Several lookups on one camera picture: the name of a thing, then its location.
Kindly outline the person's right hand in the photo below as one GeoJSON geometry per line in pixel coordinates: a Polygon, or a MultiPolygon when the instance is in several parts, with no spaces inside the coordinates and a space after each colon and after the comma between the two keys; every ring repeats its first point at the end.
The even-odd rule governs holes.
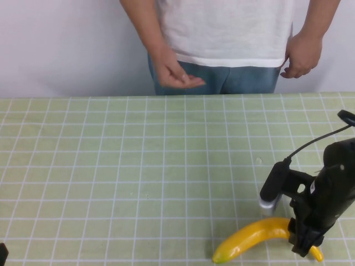
{"type": "Polygon", "coordinates": [[[159,82],[163,86],[174,89],[191,89],[205,85],[199,77],[188,75],[176,58],[176,54],[168,49],[163,51],[155,60],[159,82]]]}

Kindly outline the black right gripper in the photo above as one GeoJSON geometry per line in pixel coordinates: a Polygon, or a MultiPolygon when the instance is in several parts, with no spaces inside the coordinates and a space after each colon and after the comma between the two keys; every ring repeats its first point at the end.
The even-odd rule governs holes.
{"type": "Polygon", "coordinates": [[[354,202],[354,168],[323,168],[316,177],[284,169],[283,194],[295,215],[288,224],[288,242],[305,257],[354,202]]]}

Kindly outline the person's left hand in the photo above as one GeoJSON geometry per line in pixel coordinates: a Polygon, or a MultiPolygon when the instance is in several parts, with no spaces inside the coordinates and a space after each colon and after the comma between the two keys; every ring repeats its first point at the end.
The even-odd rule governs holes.
{"type": "Polygon", "coordinates": [[[300,78],[314,69],[320,60],[323,37],[299,32],[289,41],[286,60],[289,65],[280,74],[283,78],[300,78]]]}

